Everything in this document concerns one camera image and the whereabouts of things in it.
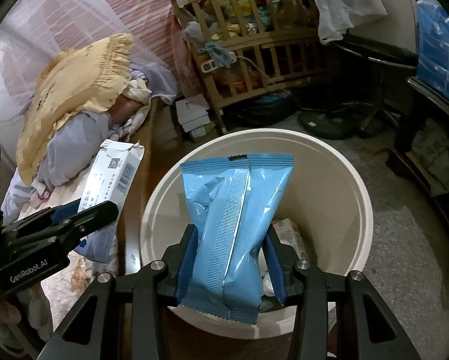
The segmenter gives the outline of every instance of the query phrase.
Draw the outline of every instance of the qr code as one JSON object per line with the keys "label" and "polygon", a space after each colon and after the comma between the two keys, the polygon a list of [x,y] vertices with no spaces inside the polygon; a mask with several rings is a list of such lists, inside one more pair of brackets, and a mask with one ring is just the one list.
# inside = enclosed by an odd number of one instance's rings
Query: qr code
{"label": "qr code", "polygon": [[111,161],[109,162],[108,169],[117,169],[120,163],[121,163],[120,158],[112,158]]}

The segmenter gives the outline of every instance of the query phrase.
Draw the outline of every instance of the blue plastic bag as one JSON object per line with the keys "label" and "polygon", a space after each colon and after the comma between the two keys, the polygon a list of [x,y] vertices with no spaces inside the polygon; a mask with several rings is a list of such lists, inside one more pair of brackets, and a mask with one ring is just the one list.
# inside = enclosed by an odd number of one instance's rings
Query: blue plastic bag
{"label": "blue plastic bag", "polygon": [[417,3],[420,55],[417,76],[449,100],[449,15],[432,0]]}
{"label": "blue plastic bag", "polygon": [[255,324],[263,293],[258,252],[293,168],[293,155],[249,154],[181,164],[199,244],[182,305]]}

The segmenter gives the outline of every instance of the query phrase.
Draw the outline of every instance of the cable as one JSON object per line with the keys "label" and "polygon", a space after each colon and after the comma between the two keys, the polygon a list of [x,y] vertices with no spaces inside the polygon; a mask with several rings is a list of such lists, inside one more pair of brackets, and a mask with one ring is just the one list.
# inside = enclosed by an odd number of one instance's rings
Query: cable
{"label": "cable", "polygon": [[298,98],[295,96],[295,94],[293,92],[291,92],[288,89],[283,89],[283,92],[287,93],[289,96],[291,96],[291,98],[295,101],[296,105],[298,106],[298,108],[301,111],[314,111],[314,112],[322,112],[324,114],[341,114],[342,112],[345,112],[349,109],[349,107],[347,105],[344,104],[343,108],[339,108],[339,109],[325,109],[325,108],[307,108],[307,107],[303,107],[301,105],[300,100],[298,100]]}
{"label": "cable", "polygon": [[266,77],[266,78],[269,80],[269,77],[266,75],[266,73],[263,72],[259,67],[257,67],[256,64],[255,64],[251,59],[249,59],[249,58],[247,58],[247,57],[245,57],[245,56],[239,56],[239,55],[237,55],[236,58],[240,58],[240,59],[244,59],[245,61],[248,61],[250,64],[253,65],[253,67],[254,67],[257,71],[259,71],[259,72],[262,74],[263,77]]}

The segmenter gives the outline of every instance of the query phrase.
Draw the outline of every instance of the white box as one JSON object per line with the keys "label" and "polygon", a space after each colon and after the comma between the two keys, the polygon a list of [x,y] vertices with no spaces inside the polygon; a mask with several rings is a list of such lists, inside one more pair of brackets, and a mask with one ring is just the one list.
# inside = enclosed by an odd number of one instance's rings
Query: white box
{"label": "white box", "polygon": [[208,109],[209,105],[201,94],[176,102],[178,122],[185,132],[208,124]]}
{"label": "white box", "polygon": [[75,251],[87,259],[107,263],[109,251],[116,233],[116,225],[129,187],[144,154],[139,143],[115,142],[107,139],[101,144],[89,171],[78,212],[110,200],[118,206],[115,222],[81,240]]}
{"label": "white box", "polygon": [[204,126],[201,126],[199,128],[195,128],[194,130],[191,130],[189,133],[193,138],[199,138],[206,135],[206,130],[204,129]]}
{"label": "white box", "polygon": [[194,119],[188,123],[182,124],[182,128],[185,132],[190,132],[191,130],[195,130],[201,126],[204,126],[208,123],[210,123],[211,120],[209,119],[208,114],[203,115],[199,117],[198,119]]}

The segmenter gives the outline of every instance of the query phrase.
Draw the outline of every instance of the yellow pillow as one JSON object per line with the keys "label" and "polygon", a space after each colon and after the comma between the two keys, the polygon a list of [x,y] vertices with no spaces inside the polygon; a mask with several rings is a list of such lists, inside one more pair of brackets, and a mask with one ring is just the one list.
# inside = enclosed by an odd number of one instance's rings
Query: yellow pillow
{"label": "yellow pillow", "polygon": [[130,34],[112,35],[73,50],[56,64],[63,55],[58,56],[43,71],[17,143],[17,168],[25,184],[31,185],[48,141],[71,116],[105,112],[115,103],[131,79],[127,55],[132,44]]}

